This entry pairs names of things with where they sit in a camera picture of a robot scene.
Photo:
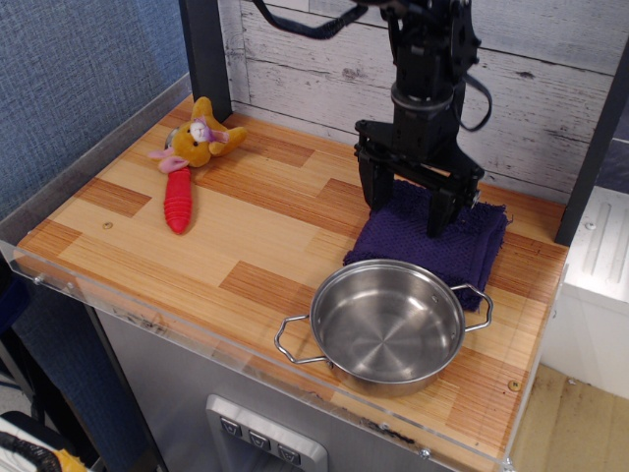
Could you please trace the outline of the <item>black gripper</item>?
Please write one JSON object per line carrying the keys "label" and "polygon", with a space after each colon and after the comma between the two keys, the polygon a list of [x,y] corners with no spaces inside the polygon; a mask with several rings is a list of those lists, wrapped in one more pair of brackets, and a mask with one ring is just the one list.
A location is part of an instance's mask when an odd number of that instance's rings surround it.
{"label": "black gripper", "polygon": [[441,236],[463,207],[478,199],[484,171],[457,142],[463,99],[456,97],[439,110],[395,107],[391,123],[360,120],[355,145],[363,194],[372,211],[392,195],[394,175],[433,190],[427,235]]}

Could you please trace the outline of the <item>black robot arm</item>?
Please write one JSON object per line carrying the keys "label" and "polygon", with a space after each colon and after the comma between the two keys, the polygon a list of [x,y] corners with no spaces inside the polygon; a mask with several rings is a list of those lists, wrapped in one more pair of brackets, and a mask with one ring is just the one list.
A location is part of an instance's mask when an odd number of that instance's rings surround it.
{"label": "black robot arm", "polygon": [[361,120],[355,154],[364,198],[373,211],[391,199],[396,177],[431,192],[427,234],[440,236],[462,207],[478,198],[483,169],[458,144],[467,87],[487,94],[469,69],[480,40],[469,1],[386,1],[396,67],[390,123]]}

